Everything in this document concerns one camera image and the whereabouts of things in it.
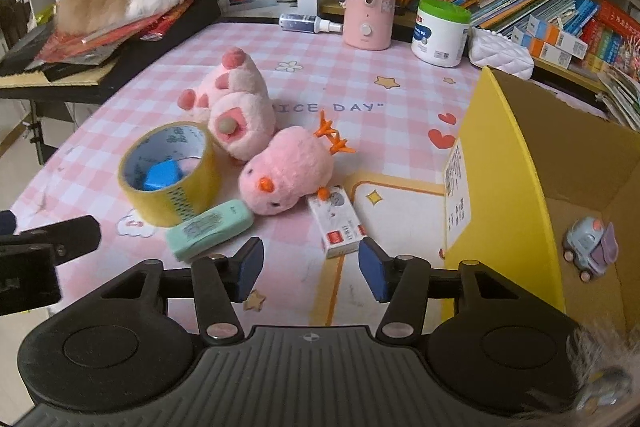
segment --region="black ribbed plate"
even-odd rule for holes
[[[16,427],[500,427],[443,391],[418,353],[374,341],[366,327],[256,327],[207,348],[170,393],[124,412],[39,405]]]

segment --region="white bottle cap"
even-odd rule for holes
[[[342,25],[339,22],[331,22],[327,19],[320,20],[320,32],[342,33]]]

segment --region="green lid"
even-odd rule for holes
[[[449,1],[420,0],[418,8],[430,16],[444,19],[445,21],[462,24],[471,23],[471,12],[466,8],[449,3]]]

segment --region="plastic jar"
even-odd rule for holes
[[[411,51],[436,66],[458,66],[465,49],[471,12],[449,1],[420,0]]]

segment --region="yellow box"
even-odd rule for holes
[[[640,323],[638,133],[484,68],[457,146],[470,219],[457,238],[447,231],[446,268],[476,259],[581,323]],[[614,223],[620,256],[583,283],[562,238],[587,215]]]

